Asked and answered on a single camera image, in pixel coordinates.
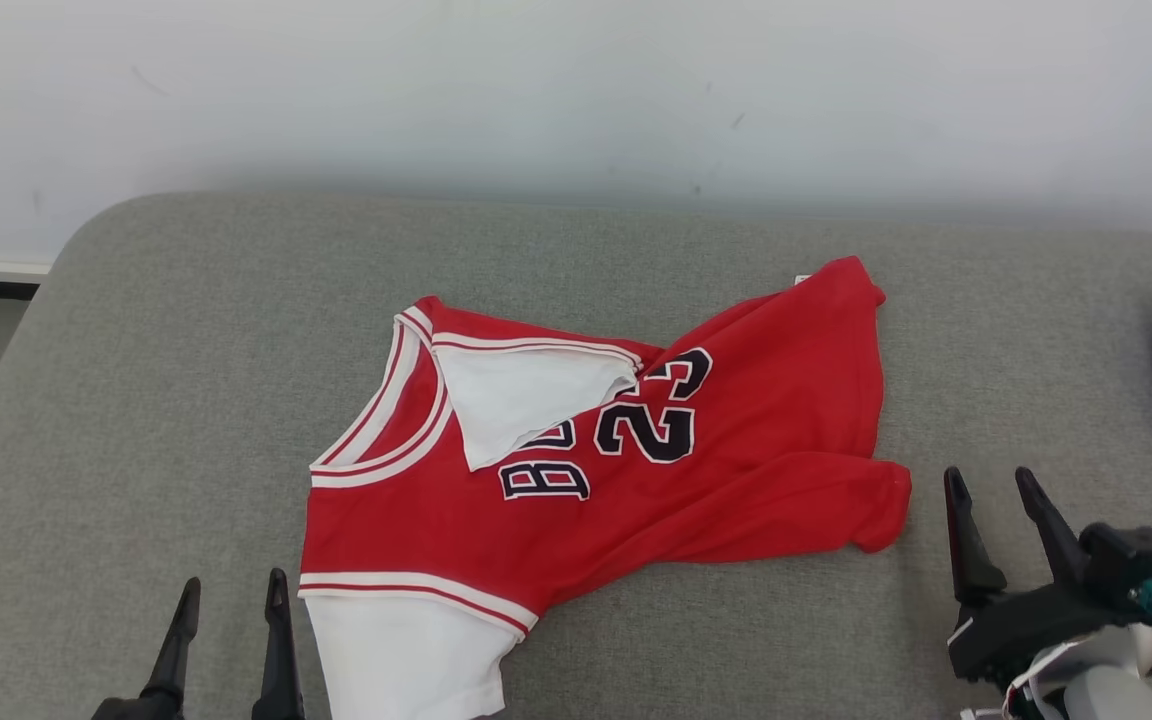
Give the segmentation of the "red basketball jersey white sleeves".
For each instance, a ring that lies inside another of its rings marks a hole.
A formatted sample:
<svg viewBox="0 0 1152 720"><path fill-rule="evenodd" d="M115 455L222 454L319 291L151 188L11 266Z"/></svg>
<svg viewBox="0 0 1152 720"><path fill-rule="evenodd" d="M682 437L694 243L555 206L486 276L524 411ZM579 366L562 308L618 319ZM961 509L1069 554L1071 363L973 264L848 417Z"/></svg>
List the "red basketball jersey white sleeves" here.
<svg viewBox="0 0 1152 720"><path fill-rule="evenodd" d="M858 258L669 346L425 297L308 469L300 597L332 720L502 711L545 612L654 562L896 541L909 470L874 456L884 295Z"/></svg>

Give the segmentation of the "grey fabric sofa seat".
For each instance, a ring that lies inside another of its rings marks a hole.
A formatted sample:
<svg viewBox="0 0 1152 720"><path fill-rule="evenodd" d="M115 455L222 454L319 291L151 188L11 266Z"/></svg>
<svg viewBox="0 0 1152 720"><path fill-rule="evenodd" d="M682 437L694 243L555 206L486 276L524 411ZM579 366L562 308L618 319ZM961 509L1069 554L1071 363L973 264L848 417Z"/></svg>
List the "grey fabric sofa seat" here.
<svg viewBox="0 0 1152 720"><path fill-rule="evenodd" d="M0 720L90 720L146 683L200 578L189 720L250 720L271 568L308 465L378 388L422 296L657 346L831 259L886 291L878 455L901 541L657 564L503 662L507 720L947 720L945 468L1011 588L1047 582L1011 473L1074 526L1152 525L1152 234L764 213L179 194L74 234L0 361Z"/></svg>

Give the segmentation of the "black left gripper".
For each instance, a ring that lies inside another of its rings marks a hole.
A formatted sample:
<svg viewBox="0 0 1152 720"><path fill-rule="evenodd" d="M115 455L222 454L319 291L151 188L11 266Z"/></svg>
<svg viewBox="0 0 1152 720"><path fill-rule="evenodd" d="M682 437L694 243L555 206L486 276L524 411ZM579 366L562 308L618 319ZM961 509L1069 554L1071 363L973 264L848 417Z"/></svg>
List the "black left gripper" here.
<svg viewBox="0 0 1152 720"><path fill-rule="evenodd" d="M268 643L262 665L262 691L251 720L306 720L300 670L294 650L291 597L285 571L270 571L264 616ZM187 720L183 714L189 646L196 637L200 611L200 579L187 579L179 605L141 698L106 698L91 720Z"/></svg>

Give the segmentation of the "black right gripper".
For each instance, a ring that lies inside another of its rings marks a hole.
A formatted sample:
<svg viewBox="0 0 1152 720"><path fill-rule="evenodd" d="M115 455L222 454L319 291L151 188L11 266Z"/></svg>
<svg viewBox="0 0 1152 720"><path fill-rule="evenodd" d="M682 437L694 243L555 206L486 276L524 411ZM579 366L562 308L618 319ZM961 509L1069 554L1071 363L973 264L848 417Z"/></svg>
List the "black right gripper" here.
<svg viewBox="0 0 1152 720"><path fill-rule="evenodd" d="M952 583L958 602L957 626L947 641L948 661L958 680L1001 689L1026 670L1043 651L1094 637L1106 628L1124 629L1121 665L1142 670L1137 632L1142 611L1121 582L1084 579L1089 556L1064 516L1029 468L1015 470L1021 503L1039 533L1053 582L1007 593L1005 571L990 559L973 520L973 500L963 473L943 473L943 497Z"/></svg>

